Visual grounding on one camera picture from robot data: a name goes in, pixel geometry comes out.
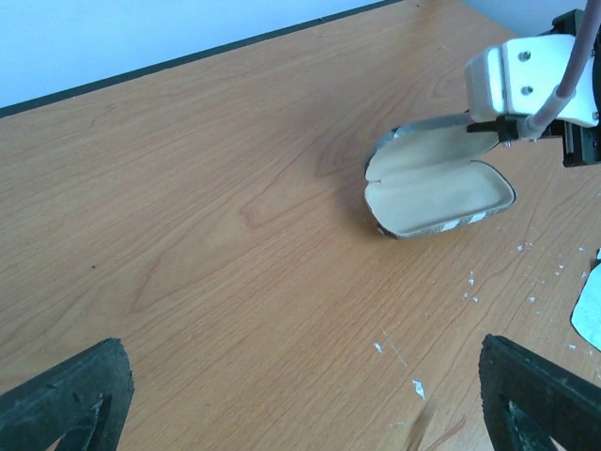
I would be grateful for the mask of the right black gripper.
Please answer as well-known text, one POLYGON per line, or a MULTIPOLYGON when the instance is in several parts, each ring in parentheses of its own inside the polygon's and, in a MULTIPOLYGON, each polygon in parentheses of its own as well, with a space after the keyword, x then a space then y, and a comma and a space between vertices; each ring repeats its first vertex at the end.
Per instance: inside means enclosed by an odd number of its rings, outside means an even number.
MULTIPOLYGON (((569 34, 575 36, 581 28, 584 11, 573 9, 553 19, 550 34, 569 34)), ((593 59, 592 74, 585 75, 586 81, 593 84, 593 117, 600 120, 600 31, 597 31, 591 53, 593 59)), ((493 132, 500 143, 509 143, 519 139, 517 123, 520 117, 514 115, 499 116, 492 121, 474 122, 467 127, 468 133, 493 132)), ((562 137, 564 167, 576 167, 600 163, 600 123, 593 127, 583 127, 556 119, 550 126, 552 132, 562 137)))

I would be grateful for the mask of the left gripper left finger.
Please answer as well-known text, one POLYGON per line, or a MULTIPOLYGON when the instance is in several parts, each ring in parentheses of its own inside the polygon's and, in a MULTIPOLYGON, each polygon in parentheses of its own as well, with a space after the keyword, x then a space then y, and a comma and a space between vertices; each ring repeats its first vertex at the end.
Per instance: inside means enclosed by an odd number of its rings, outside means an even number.
POLYGON ((121 340, 104 339, 1 395, 1 448, 115 450, 133 394, 121 340))

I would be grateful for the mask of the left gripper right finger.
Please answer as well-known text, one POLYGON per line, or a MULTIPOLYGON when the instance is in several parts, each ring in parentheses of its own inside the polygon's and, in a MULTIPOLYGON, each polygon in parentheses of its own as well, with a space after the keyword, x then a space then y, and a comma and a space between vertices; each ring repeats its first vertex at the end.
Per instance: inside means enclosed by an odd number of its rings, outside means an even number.
POLYGON ((600 388, 488 334, 479 378, 485 426, 496 450, 598 450, 600 388))

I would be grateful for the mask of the brown fabric sunglasses pouch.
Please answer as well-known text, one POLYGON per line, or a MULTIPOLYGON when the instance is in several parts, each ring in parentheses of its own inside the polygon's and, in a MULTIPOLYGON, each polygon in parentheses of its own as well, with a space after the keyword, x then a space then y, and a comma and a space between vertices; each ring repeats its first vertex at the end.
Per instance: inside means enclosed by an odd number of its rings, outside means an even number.
POLYGON ((364 167, 364 200, 378 229, 396 239, 439 234, 479 222, 516 202, 511 183, 481 156, 495 132, 470 132, 468 114, 394 128, 364 167))

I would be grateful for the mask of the light blue cleaning cloth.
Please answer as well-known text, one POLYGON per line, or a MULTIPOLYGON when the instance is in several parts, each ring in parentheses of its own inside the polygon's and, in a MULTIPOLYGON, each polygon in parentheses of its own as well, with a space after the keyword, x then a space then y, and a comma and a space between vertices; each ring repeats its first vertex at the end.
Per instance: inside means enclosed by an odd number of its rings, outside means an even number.
POLYGON ((600 260, 590 270, 571 316, 576 332, 600 350, 600 260))

